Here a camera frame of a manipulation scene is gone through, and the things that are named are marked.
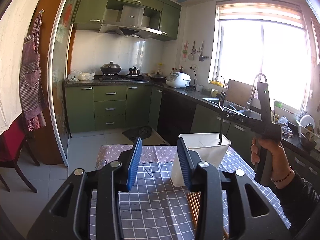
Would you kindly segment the right forearm dark sleeve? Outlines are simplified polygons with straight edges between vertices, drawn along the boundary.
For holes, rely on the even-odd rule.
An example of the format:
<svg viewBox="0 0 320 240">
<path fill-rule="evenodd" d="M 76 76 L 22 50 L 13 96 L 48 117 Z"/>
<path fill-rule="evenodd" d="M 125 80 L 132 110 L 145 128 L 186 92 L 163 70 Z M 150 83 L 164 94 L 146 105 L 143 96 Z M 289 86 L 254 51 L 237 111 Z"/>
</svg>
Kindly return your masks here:
<svg viewBox="0 0 320 240">
<path fill-rule="evenodd" d="M 284 215 L 290 222 L 289 231 L 297 235 L 309 220 L 319 204 L 319 194 L 312 184 L 298 173 L 292 181 L 282 189 L 276 190 Z"/>
</svg>

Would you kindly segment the right hand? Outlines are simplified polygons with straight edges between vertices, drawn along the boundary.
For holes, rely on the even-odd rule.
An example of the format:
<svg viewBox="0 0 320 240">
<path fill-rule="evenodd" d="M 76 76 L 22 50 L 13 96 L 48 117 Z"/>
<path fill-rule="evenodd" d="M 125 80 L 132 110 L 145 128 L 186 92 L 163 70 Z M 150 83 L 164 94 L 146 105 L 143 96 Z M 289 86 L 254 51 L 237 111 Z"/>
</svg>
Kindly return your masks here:
<svg viewBox="0 0 320 240">
<path fill-rule="evenodd" d="M 260 150 L 258 145 L 267 149 L 272 154 L 272 175 L 271 179 L 277 189 L 283 189 L 295 176 L 295 172 L 289 165 L 286 153 L 281 142 L 270 139 L 253 138 L 251 146 L 251 162 L 253 165 L 260 163 Z"/>
</svg>

